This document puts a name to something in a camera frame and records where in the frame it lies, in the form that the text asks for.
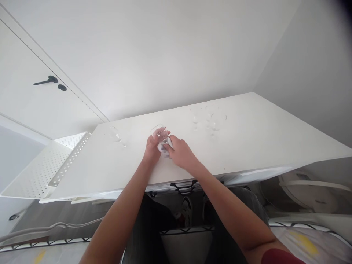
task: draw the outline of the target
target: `white countertop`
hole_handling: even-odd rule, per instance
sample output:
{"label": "white countertop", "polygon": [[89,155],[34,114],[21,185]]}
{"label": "white countertop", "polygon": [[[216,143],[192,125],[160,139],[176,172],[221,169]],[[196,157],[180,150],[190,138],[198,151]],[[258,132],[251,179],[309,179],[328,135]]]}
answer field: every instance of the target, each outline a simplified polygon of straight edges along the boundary
{"label": "white countertop", "polygon": [[[142,159],[150,130],[160,123],[184,139],[213,175],[352,156],[352,149],[254,92],[197,105],[205,109],[212,104],[227,114],[224,127],[214,138],[206,129],[205,113],[198,129],[193,129],[190,106],[98,125],[51,198],[124,188]],[[121,131],[126,148],[104,135],[109,127]],[[161,158],[149,184],[189,178],[172,160]]]}

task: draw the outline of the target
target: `white perforated shelf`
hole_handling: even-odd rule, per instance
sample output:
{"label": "white perforated shelf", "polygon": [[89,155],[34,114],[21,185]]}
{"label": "white perforated shelf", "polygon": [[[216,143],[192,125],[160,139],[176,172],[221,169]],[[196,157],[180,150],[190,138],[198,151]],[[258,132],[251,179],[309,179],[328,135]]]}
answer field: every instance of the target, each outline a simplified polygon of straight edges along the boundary
{"label": "white perforated shelf", "polygon": [[65,160],[59,171],[55,174],[52,180],[49,182],[49,186],[57,187],[61,182],[62,178],[65,176],[66,172],[70,169],[71,165],[76,160],[77,156],[82,151],[83,147],[87,143],[87,140],[90,138],[90,133],[85,133],[83,137],[76,143],[73,148],[73,151],[70,153],[68,158]]}
{"label": "white perforated shelf", "polygon": [[52,187],[48,184],[73,155],[78,143],[86,143],[90,133],[85,132],[51,141],[37,157],[6,187],[1,196],[26,199],[47,197]]}

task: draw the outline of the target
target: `leg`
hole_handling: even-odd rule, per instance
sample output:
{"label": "leg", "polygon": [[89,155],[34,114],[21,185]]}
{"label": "leg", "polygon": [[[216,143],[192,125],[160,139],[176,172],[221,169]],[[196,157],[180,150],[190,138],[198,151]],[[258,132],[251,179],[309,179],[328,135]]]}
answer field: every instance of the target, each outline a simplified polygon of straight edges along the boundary
{"label": "leg", "polygon": [[[269,226],[268,216],[254,193],[245,188],[233,188],[232,192]],[[205,215],[215,226],[213,241],[205,263],[247,263],[240,248],[227,232],[214,207],[209,203],[206,205],[205,210]]]}
{"label": "leg", "polygon": [[123,264],[169,263],[159,231],[176,227],[171,211],[144,195]]}

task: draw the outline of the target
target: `person's right hand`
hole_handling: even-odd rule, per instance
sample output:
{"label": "person's right hand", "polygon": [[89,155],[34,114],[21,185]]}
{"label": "person's right hand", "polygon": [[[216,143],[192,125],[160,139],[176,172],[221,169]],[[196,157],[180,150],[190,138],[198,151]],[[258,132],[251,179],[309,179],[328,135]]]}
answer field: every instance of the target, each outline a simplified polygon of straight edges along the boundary
{"label": "person's right hand", "polygon": [[201,163],[183,139],[178,139],[174,135],[170,135],[170,139],[173,148],[168,144],[163,145],[163,147],[170,153],[170,158],[177,166],[192,174],[192,171]]}

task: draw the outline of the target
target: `sneaker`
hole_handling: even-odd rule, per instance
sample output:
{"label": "sneaker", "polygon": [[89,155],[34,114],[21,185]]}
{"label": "sneaker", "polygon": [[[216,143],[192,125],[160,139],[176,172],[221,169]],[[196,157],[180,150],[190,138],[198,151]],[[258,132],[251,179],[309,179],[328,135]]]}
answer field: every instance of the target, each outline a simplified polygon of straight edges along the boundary
{"label": "sneaker", "polygon": [[185,218],[184,227],[191,227],[192,226],[192,211],[193,206],[191,199],[189,197],[184,197],[182,201],[182,215]]}

